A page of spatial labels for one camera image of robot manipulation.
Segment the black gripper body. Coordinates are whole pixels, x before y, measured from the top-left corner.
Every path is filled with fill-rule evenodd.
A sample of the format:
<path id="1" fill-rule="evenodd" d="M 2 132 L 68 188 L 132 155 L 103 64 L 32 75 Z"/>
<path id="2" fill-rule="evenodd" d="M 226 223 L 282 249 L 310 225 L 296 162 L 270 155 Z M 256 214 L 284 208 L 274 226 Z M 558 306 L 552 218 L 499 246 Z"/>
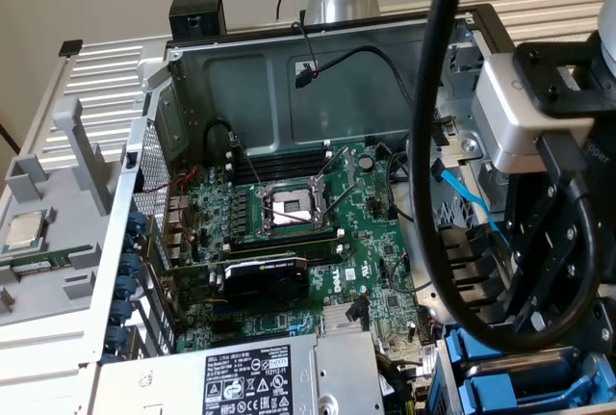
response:
<path id="1" fill-rule="evenodd" d="M 587 184 L 592 203 L 597 207 L 597 218 L 601 224 L 600 235 L 603 255 L 607 261 L 615 259 L 615 119 L 601 118 L 596 121 L 585 144 L 582 155 L 589 174 Z M 552 185 L 544 171 L 513 174 L 509 180 L 509 193 L 547 193 Z M 567 215 L 562 220 L 575 222 L 577 213 L 567 203 Z"/>

